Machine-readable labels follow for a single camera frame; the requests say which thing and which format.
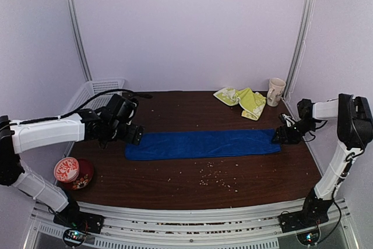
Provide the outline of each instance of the vertical metal post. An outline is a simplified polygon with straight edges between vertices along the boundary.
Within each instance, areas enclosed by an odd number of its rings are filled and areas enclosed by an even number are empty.
[[[301,24],[298,32],[297,42],[295,44],[293,59],[291,61],[289,73],[286,79],[286,87],[284,90],[284,99],[288,100],[290,97],[291,88],[294,86],[294,83],[297,78],[297,70],[300,66],[302,49],[304,46],[304,40],[311,23],[311,15],[314,6],[314,0],[304,0],[303,13],[301,18]]]
[[[70,19],[71,19],[71,24],[73,28],[76,49],[78,51],[78,56],[80,59],[80,64],[82,66],[83,74],[84,74],[86,81],[91,81],[92,75],[91,75],[91,72],[88,66],[86,53],[83,48],[82,35],[80,34],[80,30],[79,30],[78,17],[76,16],[74,0],[67,0],[67,1],[68,1],[68,8],[70,12]]]

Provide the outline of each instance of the cup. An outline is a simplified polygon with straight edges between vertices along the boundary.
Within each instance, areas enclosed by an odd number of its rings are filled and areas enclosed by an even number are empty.
[[[280,78],[269,79],[267,104],[272,107],[279,105],[281,96],[284,93],[286,82]]]

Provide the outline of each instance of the yellow-green cloth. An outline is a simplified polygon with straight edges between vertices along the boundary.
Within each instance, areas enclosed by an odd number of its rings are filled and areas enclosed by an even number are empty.
[[[240,104],[242,109],[241,116],[257,121],[261,116],[266,98],[260,93],[254,93],[250,88],[236,90],[231,87],[225,87],[214,93],[214,97],[224,102],[228,106]]]

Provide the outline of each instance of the mug handle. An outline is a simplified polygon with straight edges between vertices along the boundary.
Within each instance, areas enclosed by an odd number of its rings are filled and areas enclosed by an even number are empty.
[[[274,90],[275,90],[275,89],[272,88],[272,87],[268,90],[268,93],[267,93],[267,99],[269,99],[270,101],[272,101],[271,94],[273,93]]]

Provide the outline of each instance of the white wall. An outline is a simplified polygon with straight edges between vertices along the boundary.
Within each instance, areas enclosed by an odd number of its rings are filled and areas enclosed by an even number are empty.
[[[0,115],[28,119],[62,112],[84,82],[66,0],[0,0]],[[48,180],[66,145],[21,154]],[[1,248],[20,248],[33,201],[0,186]]]
[[[285,79],[304,0],[75,0],[95,79],[134,90],[268,88]]]
[[[373,109],[373,0],[316,0],[311,29],[291,105],[325,101],[339,93],[367,97]],[[336,147],[336,121],[311,142],[325,171]],[[373,244],[373,144],[356,161],[340,191],[358,228],[362,248]]]

